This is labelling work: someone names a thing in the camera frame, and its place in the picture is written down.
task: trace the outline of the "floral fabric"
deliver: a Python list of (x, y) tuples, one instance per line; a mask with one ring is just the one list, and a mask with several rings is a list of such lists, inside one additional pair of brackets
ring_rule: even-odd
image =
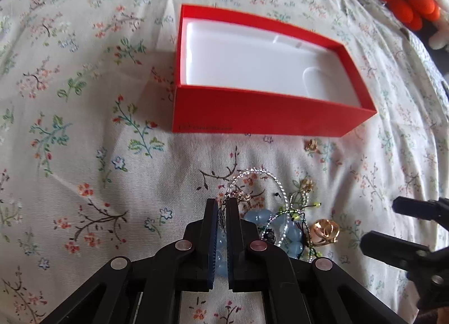
[[(378, 114), (311, 144), (171, 133), (182, 3), (268, 16), (345, 43)], [(370, 230), (448, 243), (435, 223), (391, 209), (399, 195), (448, 195), (448, 101), (423, 45), (376, 0), (1, 0), (0, 17), (0, 323), (39, 323), (110, 258), (154, 255), (201, 218), (207, 198), (221, 201), (237, 170), (261, 165), (289, 193), (314, 183), (311, 202), (321, 207), (307, 210), (309, 222), (341, 226), (338, 243), (320, 253), (413, 320), (405, 272), (363, 256), (359, 243)], [(242, 105), (241, 117), (265, 114)], [(280, 207), (269, 179), (242, 186), (251, 208)], [(182, 323), (264, 321), (260, 295), (234, 294), (223, 278), (210, 294), (183, 297)]]

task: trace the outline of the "red box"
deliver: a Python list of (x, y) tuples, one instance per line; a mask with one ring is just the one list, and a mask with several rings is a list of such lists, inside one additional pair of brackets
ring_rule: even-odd
[(227, 9), (182, 6), (175, 84), (176, 133), (343, 136), (376, 114), (343, 44)]

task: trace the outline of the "silver rivet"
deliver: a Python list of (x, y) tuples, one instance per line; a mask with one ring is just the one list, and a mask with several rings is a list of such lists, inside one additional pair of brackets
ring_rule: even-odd
[(432, 282), (437, 284), (437, 285), (443, 285), (443, 283), (445, 282), (443, 277), (439, 276), (439, 275), (433, 275), (432, 276)]
[(418, 254), (418, 256), (420, 256), (420, 257), (425, 257), (425, 256), (427, 256), (427, 252), (424, 251), (424, 250), (417, 250), (417, 251), (416, 251), (416, 254)]
[(330, 259), (318, 258), (315, 261), (315, 266), (317, 266), (317, 268), (319, 270), (328, 271), (328, 270), (330, 270), (332, 268), (333, 264), (332, 264), (332, 261)]
[(256, 252), (262, 252), (267, 249), (267, 244), (263, 240), (253, 240), (250, 248)]
[(186, 239), (178, 240), (175, 243), (175, 248), (177, 250), (189, 250), (190, 248), (192, 248), (192, 243)]
[(122, 270), (128, 265), (128, 261), (125, 258), (117, 257), (111, 261), (111, 267), (115, 270)]

